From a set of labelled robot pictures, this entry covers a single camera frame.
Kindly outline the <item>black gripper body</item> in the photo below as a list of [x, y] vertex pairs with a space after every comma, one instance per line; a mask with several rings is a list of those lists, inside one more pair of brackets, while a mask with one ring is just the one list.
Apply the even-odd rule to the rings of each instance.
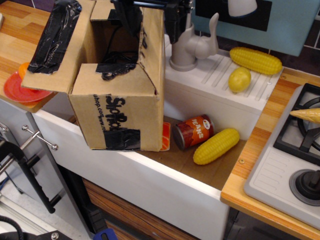
[[170, 5], [174, 7], [182, 7], [185, 10], [194, 9], [194, 2], [192, 0], [112, 0], [111, 2], [113, 4], [120, 3], [153, 9], [165, 9]]

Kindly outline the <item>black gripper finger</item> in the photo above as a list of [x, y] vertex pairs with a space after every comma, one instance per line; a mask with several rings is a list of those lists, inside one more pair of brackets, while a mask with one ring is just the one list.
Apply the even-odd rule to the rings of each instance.
[[178, 42], [187, 26], [188, 14], [193, 10], [192, 3], [167, 3], [164, 8], [164, 25], [171, 44]]
[[140, 7], [134, 2], [114, 2], [114, 7], [123, 27], [131, 36], [136, 36], [143, 21]]

